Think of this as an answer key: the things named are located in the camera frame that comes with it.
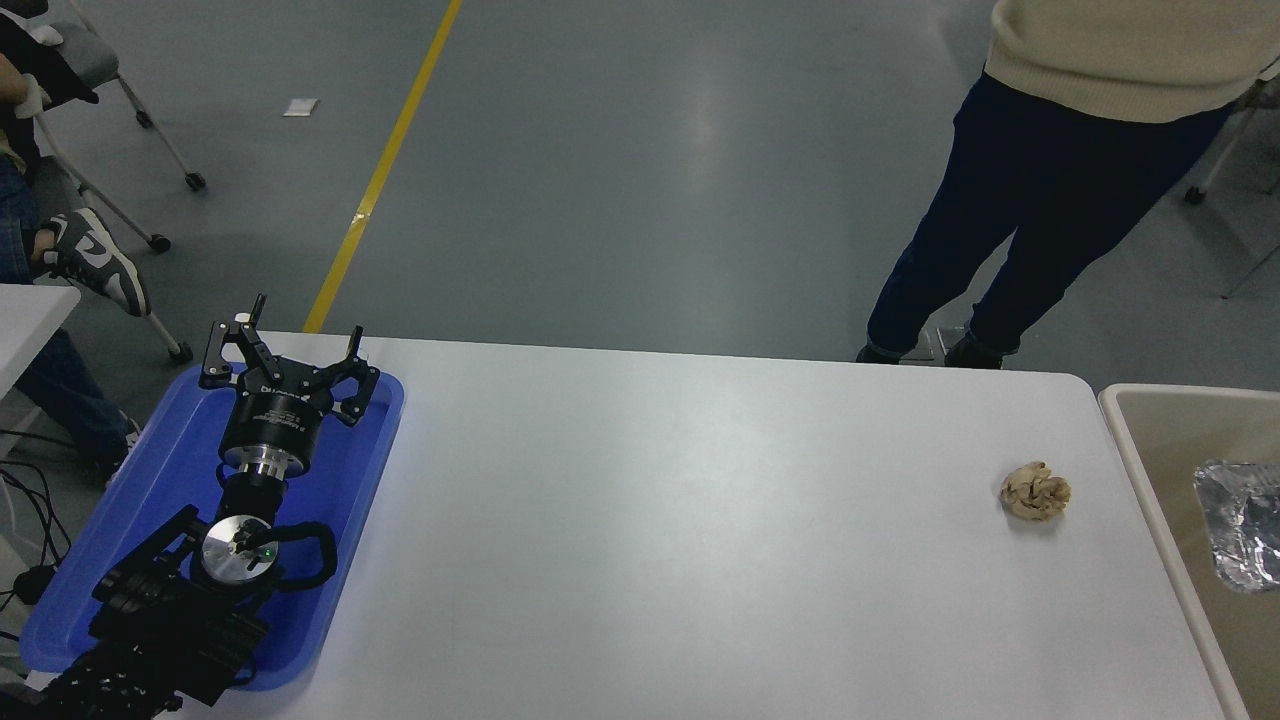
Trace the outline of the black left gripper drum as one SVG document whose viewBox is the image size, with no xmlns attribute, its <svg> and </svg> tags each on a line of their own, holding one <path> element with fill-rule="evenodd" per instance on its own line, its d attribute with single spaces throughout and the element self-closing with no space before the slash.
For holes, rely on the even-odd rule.
<svg viewBox="0 0 1280 720">
<path fill-rule="evenodd" d="M 241 462 L 259 446 L 280 451 L 292 462 L 312 461 L 323 419 L 334 404 L 330 389 L 311 384 L 285 391 L 246 375 L 238 375 L 233 387 L 236 402 L 219 445 L 224 461 Z"/>
</svg>

